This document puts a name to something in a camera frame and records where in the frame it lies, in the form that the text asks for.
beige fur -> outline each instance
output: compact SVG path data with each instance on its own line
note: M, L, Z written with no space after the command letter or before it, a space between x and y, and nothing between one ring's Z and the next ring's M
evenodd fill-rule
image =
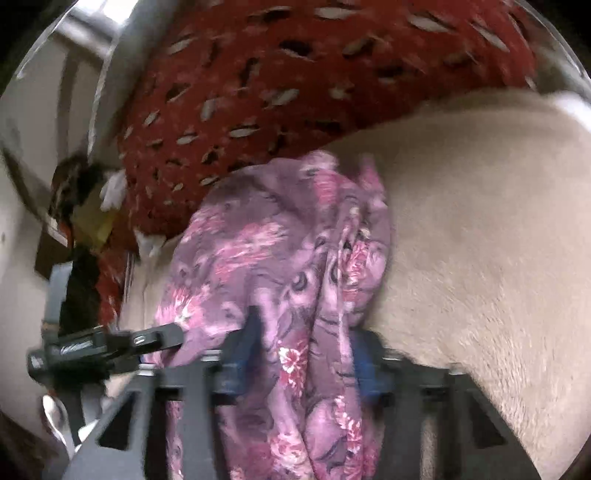
M591 433L591 135L534 95L454 100L329 147L375 154L394 249L369 324L460 362L555 480Z

pink floral fabric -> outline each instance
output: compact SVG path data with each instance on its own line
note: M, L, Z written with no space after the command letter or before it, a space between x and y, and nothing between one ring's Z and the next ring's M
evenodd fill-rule
M384 272L384 191L370 161L358 182L322 151L233 173L208 195L178 246L157 322L186 341L160 364L185 364L261 310L263 357L249 393L219 407L232 480L360 480L378 454L353 371L349 329ZM170 411L171 467L181 475Z

red patterned fabric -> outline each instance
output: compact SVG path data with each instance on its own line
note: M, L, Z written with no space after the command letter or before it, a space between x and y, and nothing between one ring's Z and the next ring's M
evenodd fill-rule
M510 0L215 0L172 26L119 148L130 225L183 231L229 172L479 87L525 87Z

